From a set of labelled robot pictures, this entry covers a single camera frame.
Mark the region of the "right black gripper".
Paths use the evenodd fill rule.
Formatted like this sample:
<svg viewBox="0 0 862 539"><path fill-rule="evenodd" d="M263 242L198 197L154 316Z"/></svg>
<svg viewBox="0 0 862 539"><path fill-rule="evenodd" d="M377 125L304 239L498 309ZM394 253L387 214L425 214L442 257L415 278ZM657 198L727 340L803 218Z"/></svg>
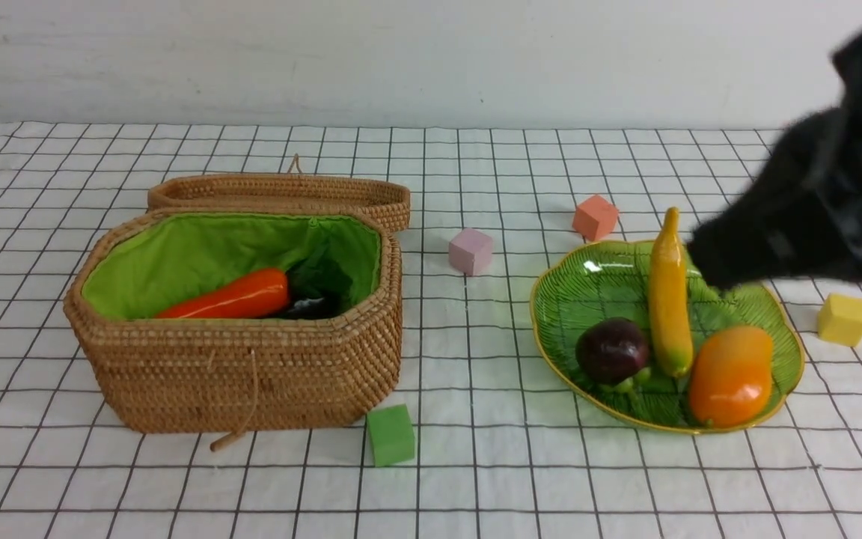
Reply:
<svg viewBox="0 0 862 539"><path fill-rule="evenodd" d="M862 31L831 60L840 103L787 127L745 193L692 232L685 249L709 286L862 283Z"/></svg>

